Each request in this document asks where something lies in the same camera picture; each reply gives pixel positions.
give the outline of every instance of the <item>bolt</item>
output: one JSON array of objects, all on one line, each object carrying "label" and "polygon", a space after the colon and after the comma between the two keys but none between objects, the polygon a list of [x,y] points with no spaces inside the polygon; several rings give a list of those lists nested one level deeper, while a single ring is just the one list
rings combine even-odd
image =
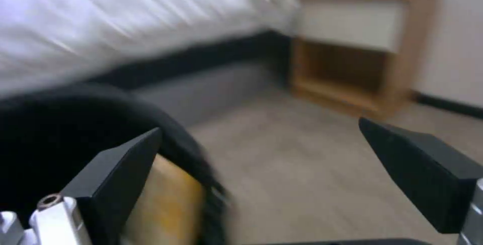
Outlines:
[{"label": "bolt", "polygon": [[62,195],[60,195],[59,193],[47,195],[42,199],[40,199],[40,201],[38,201],[37,210],[39,211],[45,210],[63,201],[64,201],[64,197],[62,197]]}]

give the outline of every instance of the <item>wooden nightstand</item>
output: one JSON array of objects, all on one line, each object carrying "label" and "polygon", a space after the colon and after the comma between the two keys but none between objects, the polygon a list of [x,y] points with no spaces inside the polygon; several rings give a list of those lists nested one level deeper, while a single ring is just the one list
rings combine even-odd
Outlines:
[{"label": "wooden nightstand", "polygon": [[292,90],[384,118],[411,98],[439,0],[301,0]]}]

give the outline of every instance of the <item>white bedsheet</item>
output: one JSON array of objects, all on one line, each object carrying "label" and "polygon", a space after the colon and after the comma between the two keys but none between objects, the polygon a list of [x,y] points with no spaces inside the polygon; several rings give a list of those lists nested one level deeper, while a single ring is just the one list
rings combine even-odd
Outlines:
[{"label": "white bedsheet", "polygon": [[297,0],[0,0],[0,97],[273,28]]}]

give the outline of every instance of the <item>black bed skirt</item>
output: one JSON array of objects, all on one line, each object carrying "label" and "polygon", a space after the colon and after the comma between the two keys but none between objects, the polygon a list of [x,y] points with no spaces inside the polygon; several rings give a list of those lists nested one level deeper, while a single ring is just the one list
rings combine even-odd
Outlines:
[{"label": "black bed skirt", "polygon": [[196,46],[162,58],[122,65],[88,82],[134,90],[178,76],[261,57],[274,57],[277,60],[276,69],[286,77],[290,60],[290,37],[267,31],[251,37]]}]

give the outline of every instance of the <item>yellow object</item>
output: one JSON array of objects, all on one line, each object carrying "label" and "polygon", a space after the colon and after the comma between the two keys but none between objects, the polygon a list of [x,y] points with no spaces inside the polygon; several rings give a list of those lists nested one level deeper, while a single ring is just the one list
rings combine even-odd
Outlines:
[{"label": "yellow object", "polygon": [[156,155],[145,187],[126,222],[122,243],[192,245],[204,199],[202,185]]}]

